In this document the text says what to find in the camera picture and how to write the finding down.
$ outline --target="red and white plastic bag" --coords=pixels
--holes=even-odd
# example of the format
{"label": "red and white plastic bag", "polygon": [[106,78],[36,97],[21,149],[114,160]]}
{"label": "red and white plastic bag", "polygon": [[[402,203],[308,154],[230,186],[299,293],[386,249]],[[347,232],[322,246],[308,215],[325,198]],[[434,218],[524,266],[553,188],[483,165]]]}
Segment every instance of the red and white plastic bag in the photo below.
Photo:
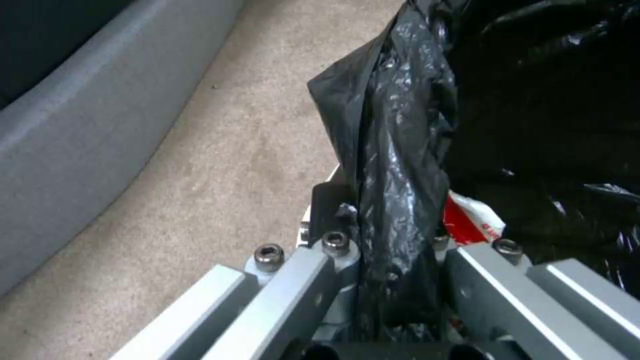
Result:
{"label": "red and white plastic bag", "polygon": [[489,205],[453,191],[447,196],[443,221],[458,245],[492,242],[506,226]]}

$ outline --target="black garbage bag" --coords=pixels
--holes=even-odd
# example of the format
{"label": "black garbage bag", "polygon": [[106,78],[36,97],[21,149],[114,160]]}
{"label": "black garbage bag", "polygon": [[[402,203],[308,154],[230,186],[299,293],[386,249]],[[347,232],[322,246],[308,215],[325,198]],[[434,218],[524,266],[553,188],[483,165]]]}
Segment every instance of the black garbage bag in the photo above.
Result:
{"label": "black garbage bag", "polygon": [[431,240],[449,181],[453,74],[408,1],[377,38],[308,84],[359,210],[361,340],[437,337],[440,296]]}
{"label": "black garbage bag", "polygon": [[640,2],[438,10],[460,106],[451,188],[534,263],[577,258],[640,299]]}

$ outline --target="black plastic part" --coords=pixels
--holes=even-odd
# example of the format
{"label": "black plastic part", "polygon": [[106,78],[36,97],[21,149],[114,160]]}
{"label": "black plastic part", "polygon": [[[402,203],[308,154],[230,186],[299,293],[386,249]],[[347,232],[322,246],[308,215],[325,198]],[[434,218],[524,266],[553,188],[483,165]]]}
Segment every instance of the black plastic part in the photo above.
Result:
{"label": "black plastic part", "polygon": [[352,235],[351,220],[338,216],[342,204],[355,205],[355,196],[349,185],[329,182],[314,186],[311,195],[308,246],[312,246],[327,231],[342,231]]}
{"label": "black plastic part", "polygon": [[63,63],[132,0],[0,0],[0,110]]}
{"label": "black plastic part", "polygon": [[513,341],[452,343],[311,343],[281,360],[525,360]]}

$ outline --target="screw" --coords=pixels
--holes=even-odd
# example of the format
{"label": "screw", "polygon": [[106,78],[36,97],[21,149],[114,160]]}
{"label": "screw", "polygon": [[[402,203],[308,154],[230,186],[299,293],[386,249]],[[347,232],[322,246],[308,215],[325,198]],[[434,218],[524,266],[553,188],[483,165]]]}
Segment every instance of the screw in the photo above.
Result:
{"label": "screw", "polygon": [[491,246],[500,254],[502,257],[507,259],[510,263],[516,265],[520,262],[522,258],[522,254],[524,251],[522,246],[517,242],[509,239],[498,239],[495,240]]}
{"label": "screw", "polygon": [[278,244],[263,244],[255,249],[253,258],[258,270],[275,272],[284,264],[284,250]]}
{"label": "screw", "polygon": [[344,256],[349,252],[349,238],[342,231],[327,231],[322,236],[322,248],[331,256]]}

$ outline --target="beige carpet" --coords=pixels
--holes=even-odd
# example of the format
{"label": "beige carpet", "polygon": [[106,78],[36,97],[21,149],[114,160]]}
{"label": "beige carpet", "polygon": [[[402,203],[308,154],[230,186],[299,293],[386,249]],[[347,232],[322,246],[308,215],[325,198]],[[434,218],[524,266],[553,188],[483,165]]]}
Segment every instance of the beige carpet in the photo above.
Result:
{"label": "beige carpet", "polygon": [[291,248],[335,164],[306,82],[377,35],[400,0],[248,0],[131,187],[0,300],[1,359],[104,359],[213,264]]}

